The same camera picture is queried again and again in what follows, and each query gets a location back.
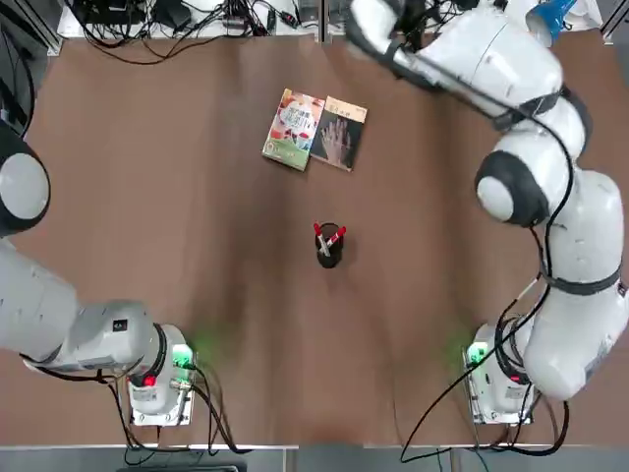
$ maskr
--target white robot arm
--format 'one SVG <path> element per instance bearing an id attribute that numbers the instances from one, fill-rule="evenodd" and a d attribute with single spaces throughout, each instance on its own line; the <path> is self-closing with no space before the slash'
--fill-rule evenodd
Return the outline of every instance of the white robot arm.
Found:
<path id="1" fill-rule="evenodd" d="M 346 24 L 348 39 L 418 87 L 463 95 L 504 133 L 476 177 L 483 208 L 503 222 L 544 226 L 570 191 L 549 228 L 553 265 L 552 276 L 544 274 L 551 287 L 548 296 L 513 336 L 516 342 L 504 348 L 509 358 L 522 361 L 520 366 L 511 372 L 491 357 L 474 372 L 482 390 L 476 392 L 484 410 L 482 422 L 497 422 L 504 414 L 504 422 L 517 422 L 528 380 L 548 396 L 570 398 L 627 325 L 629 310 L 620 282 L 620 193 L 609 177 L 577 167 L 592 132 L 591 119 L 581 100 L 563 86 L 557 59 L 532 34 L 502 12 L 479 7 L 413 53 L 391 37 L 403 11 L 404 3 L 398 0 L 354 0 Z M 512 108 L 550 128 L 565 145 L 571 165 L 548 130 Z M 504 335 L 517 325 L 503 326 Z M 493 348 L 495 333 L 492 325 L 477 333 L 474 346 L 482 346 L 481 356 Z"/>
<path id="2" fill-rule="evenodd" d="M 0 121 L 0 348 L 53 373 L 122 370 L 134 409 L 168 413 L 179 397 L 171 387 L 179 362 L 173 352 L 185 346 L 179 329 L 154 324 L 139 302 L 82 306 L 72 285 L 9 243 L 7 236 L 35 226 L 49 205 L 43 164 Z"/>

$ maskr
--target brown table surface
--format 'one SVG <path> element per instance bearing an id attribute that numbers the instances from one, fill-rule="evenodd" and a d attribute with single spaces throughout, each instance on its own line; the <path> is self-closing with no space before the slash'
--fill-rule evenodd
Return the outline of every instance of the brown table surface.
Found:
<path id="1" fill-rule="evenodd" d="M 626 196 L 629 96 L 614 51 L 587 32 L 563 35 L 556 52 L 595 120 L 581 165 Z M 286 87 L 369 109 L 353 173 L 260 156 Z M 340 39 L 221 39 L 157 67 L 67 41 L 29 134 L 52 206 L 14 241 L 84 301 L 143 300 L 179 326 L 218 371 L 238 443 L 395 444 L 394 402 L 406 438 L 459 372 L 461 346 L 538 268 L 527 231 L 492 221 L 474 195 L 496 137 Z M 348 228 L 335 270 L 316 263 L 315 220 Z M 628 348 L 625 335 L 571 401 L 569 443 L 629 441 L 618 433 Z M 0 372 L 0 444 L 124 443 L 106 388 L 34 374 L 7 352 Z M 522 441 L 551 443 L 537 416 Z M 204 443 L 206 419 L 198 402 L 194 424 L 164 440 Z M 461 391 L 415 439 L 471 442 Z"/>

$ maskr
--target green led indicator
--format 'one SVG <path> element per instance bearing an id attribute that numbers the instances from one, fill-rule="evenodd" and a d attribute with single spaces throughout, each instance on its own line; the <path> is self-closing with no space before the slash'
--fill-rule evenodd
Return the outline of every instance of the green led indicator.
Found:
<path id="1" fill-rule="evenodd" d="M 486 342 L 475 342 L 468 348 L 468 359 L 472 364 L 478 364 L 487 353 Z"/>
<path id="2" fill-rule="evenodd" d="M 184 369 L 191 369 L 194 365 L 193 350 L 186 344 L 173 346 L 173 365 Z"/>

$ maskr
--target pen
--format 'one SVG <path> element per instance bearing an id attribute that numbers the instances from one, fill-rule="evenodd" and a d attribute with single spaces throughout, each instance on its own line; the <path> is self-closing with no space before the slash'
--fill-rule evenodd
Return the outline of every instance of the pen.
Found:
<path id="1" fill-rule="evenodd" d="M 325 243 L 325 238 L 323 238 L 323 233 L 321 232 L 321 227 L 317 222 L 314 223 L 314 234 L 316 234 L 316 238 L 318 242 L 321 244 L 321 248 L 319 252 L 324 254 L 327 258 L 330 257 L 330 252 L 327 249 L 327 244 Z"/>
<path id="2" fill-rule="evenodd" d="M 321 246 L 321 249 L 319 249 L 318 251 L 322 254 L 325 254 L 325 252 L 327 252 L 327 254 L 329 255 L 328 248 L 331 247 L 336 241 L 338 241 L 341 236 L 345 234 L 346 231 L 347 229 L 345 228 L 345 226 L 343 226 L 341 229 L 335 232 L 332 237 L 325 242 L 325 246 Z"/>

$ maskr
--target pen holder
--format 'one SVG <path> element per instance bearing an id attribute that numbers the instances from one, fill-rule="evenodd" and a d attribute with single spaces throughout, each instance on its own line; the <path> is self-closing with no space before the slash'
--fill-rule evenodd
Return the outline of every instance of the pen holder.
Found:
<path id="1" fill-rule="evenodd" d="M 323 223 L 321 225 L 321 232 L 323 233 L 323 238 L 325 239 L 325 241 L 330 239 L 338 230 L 338 225 L 334 223 Z M 319 249 L 321 249 L 321 243 L 318 241 L 318 238 L 314 236 L 314 245 L 316 246 L 316 259 L 318 260 L 318 263 L 321 264 L 321 267 L 334 268 L 338 265 L 338 263 L 341 262 L 341 259 L 343 259 L 344 238 L 344 236 L 341 236 L 340 238 L 338 238 L 338 241 L 336 243 L 328 248 L 328 251 L 330 252 L 330 256 L 328 257 L 325 254 L 319 252 Z"/>

